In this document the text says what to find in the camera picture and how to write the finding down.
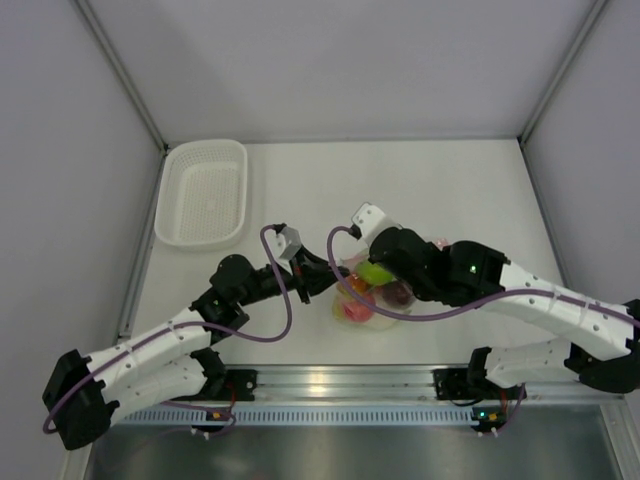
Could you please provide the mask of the green fake apple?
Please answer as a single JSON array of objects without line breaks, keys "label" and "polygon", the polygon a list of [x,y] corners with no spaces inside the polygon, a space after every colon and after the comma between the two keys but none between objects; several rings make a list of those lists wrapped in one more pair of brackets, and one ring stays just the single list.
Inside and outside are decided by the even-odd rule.
[{"label": "green fake apple", "polygon": [[356,275],[367,284],[377,287],[394,281],[394,276],[378,264],[363,260],[355,267]]}]

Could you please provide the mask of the clear zip top bag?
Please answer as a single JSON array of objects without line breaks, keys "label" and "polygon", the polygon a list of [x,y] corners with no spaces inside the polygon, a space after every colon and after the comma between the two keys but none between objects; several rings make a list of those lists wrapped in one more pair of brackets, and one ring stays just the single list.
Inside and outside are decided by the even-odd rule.
[{"label": "clear zip top bag", "polygon": [[[362,248],[360,251],[358,251],[355,255],[352,255],[351,257],[340,258],[337,261],[337,266],[347,267],[351,271],[350,275],[356,275],[355,267],[360,262],[362,262],[363,260],[368,260],[369,262],[371,262],[369,260],[369,249],[368,248]],[[395,276],[394,276],[394,281],[400,281],[400,282],[404,283],[411,290],[411,288],[409,287],[409,285],[406,282],[399,280]],[[341,323],[341,324],[343,324],[343,325],[345,325],[347,327],[353,328],[353,329],[358,329],[358,330],[370,329],[370,330],[376,330],[376,331],[383,331],[383,330],[387,330],[389,328],[392,328],[398,322],[398,319],[391,318],[391,317],[386,316],[386,315],[381,315],[379,312],[377,312],[375,310],[372,310],[370,308],[370,306],[375,306],[378,309],[384,310],[387,313],[392,313],[392,314],[396,314],[396,315],[414,315],[415,314],[414,308],[417,306],[418,299],[415,297],[415,295],[412,292],[412,290],[411,290],[411,292],[412,292],[412,294],[413,294],[413,296],[415,298],[414,302],[408,308],[397,309],[397,308],[392,308],[391,306],[387,305],[384,302],[384,300],[382,299],[382,297],[380,295],[380,287],[381,286],[377,286],[377,287],[372,286],[372,287],[373,287],[373,289],[372,289],[371,293],[368,294],[368,295],[365,295],[365,296],[360,296],[355,292],[359,297],[361,297],[362,299],[365,300],[366,304],[363,304],[358,299],[356,299],[349,292],[349,290],[344,287],[344,285],[342,283],[337,282],[336,283],[336,293],[335,293],[335,296],[334,296],[334,299],[333,299],[333,303],[332,303],[332,314],[333,314],[335,320],[337,322],[339,322],[339,323]],[[363,305],[366,305],[371,311],[374,312],[374,316],[371,318],[370,321],[368,321],[367,323],[364,323],[364,324],[354,324],[354,323],[346,321],[344,319],[344,317],[342,316],[342,311],[341,311],[341,308],[340,308],[340,305],[345,301],[357,301],[357,302],[359,302],[359,303],[361,303]]]}]

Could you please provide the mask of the red orange fake fruit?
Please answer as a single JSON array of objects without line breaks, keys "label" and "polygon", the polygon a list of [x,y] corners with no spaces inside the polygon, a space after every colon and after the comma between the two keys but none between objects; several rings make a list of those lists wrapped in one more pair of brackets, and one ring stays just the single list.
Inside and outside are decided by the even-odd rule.
[{"label": "red orange fake fruit", "polygon": [[373,287],[369,283],[367,283],[357,275],[350,275],[346,278],[346,282],[348,283],[349,288],[360,296],[370,294],[373,289]]}]

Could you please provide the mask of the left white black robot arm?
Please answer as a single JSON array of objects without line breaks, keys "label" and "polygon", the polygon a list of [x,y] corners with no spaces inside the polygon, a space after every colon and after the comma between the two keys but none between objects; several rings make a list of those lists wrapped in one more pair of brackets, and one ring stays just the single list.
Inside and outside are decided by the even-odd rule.
[{"label": "left white black robot arm", "polygon": [[345,278],[345,267],[307,250],[290,267],[255,268],[242,255],[225,257],[211,286],[178,315],[113,347],[61,355],[42,394],[48,411],[42,430],[66,450],[89,445],[131,413],[175,398],[215,399],[226,386],[226,367],[213,345],[245,338],[244,307],[292,291],[304,303]]}]

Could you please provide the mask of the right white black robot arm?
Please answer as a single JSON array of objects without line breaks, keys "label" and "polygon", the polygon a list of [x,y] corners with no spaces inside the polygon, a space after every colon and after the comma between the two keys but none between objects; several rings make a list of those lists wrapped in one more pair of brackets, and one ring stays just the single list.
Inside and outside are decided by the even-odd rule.
[{"label": "right white black robot arm", "polygon": [[639,303],[608,304],[528,272],[504,253],[463,240],[439,248],[410,229],[390,227],[369,240],[369,258],[420,301],[498,313],[553,334],[514,348],[481,347],[468,364],[480,397],[527,382],[577,381],[627,394],[639,387]]}]

